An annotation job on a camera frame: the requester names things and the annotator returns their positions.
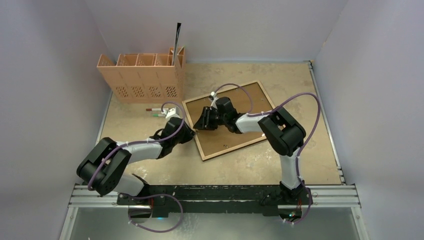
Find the brown cardboard backing board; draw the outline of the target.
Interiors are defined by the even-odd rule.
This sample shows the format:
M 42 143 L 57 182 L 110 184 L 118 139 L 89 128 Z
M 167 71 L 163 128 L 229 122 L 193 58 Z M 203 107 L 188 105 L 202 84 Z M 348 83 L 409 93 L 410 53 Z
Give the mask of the brown cardboard backing board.
M 267 112 L 275 105 L 260 81 L 252 81 L 241 85 L 253 101 L 252 113 Z M 239 113 L 251 109 L 248 95 L 236 86 L 225 86 L 217 92 L 218 97 L 228 97 Z M 203 94 L 182 102 L 188 123 L 191 127 L 199 120 L 204 107 L 211 101 L 208 94 Z M 231 133 L 224 125 L 215 130 L 195 130 L 194 140 L 203 161 L 264 141 L 261 132 L 243 134 Z

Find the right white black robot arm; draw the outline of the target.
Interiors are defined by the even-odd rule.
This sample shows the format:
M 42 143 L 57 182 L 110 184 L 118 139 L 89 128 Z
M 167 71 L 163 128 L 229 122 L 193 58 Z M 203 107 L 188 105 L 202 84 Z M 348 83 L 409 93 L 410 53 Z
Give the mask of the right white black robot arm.
M 221 97 L 215 100 L 214 105 L 205 106 L 194 124 L 196 130 L 213 131 L 218 126 L 225 126 L 235 134 L 263 133 L 272 149 L 279 154 L 282 200 L 292 204 L 300 198 L 304 181 L 300 175 L 299 155 L 306 131 L 285 108 L 258 115 L 240 113 L 228 97 Z

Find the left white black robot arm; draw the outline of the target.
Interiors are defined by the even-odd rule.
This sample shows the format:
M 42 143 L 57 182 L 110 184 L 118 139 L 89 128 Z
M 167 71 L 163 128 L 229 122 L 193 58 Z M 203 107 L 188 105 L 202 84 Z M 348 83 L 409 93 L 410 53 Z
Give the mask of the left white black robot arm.
M 120 142 L 104 137 L 77 167 L 76 174 L 90 191 L 101 196 L 110 192 L 126 194 L 142 205 L 149 199 L 147 182 L 135 174 L 126 174 L 127 165 L 164 158 L 176 145 L 185 144 L 194 136 L 195 132 L 182 118 L 171 117 L 164 128 L 146 140 Z

